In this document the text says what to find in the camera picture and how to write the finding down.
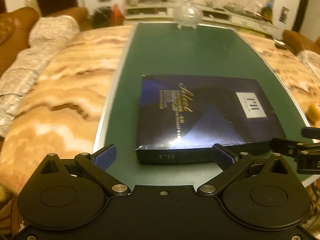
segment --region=yellow object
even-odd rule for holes
[[[0,202],[7,199],[7,190],[0,185]]]
[[[261,32],[258,32],[258,31],[255,31],[255,30],[248,29],[248,28],[238,27],[237,30],[238,30],[238,32],[241,32],[241,33],[249,33],[249,34],[252,34],[252,35],[255,35],[255,36],[266,38],[265,34],[263,34]]]
[[[307,117],[312,122],[317,122],[320,120],[320,104],[312,103],[307,110]]]

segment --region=book cover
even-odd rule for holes
[[[215,143],[262,153],[274,137],[285,134],[256,80],[143,76],[136,147],[142,163],[212,161]]]

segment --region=white label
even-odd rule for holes
[[[236,94],[247,118],[267,117],[255,93],[237,92]]]

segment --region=glass jar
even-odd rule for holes
[[[173,19],[178,24],[178,28],[188,26],[196,29],[202,22],[202,17],[202,11],[192,4],[192,0],[185,0],[173,10]]]

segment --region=blue gripper pad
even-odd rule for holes
[[[91,161],[94,165],[105,171],[116,160],[117,148],[109,144],[91,155]]]

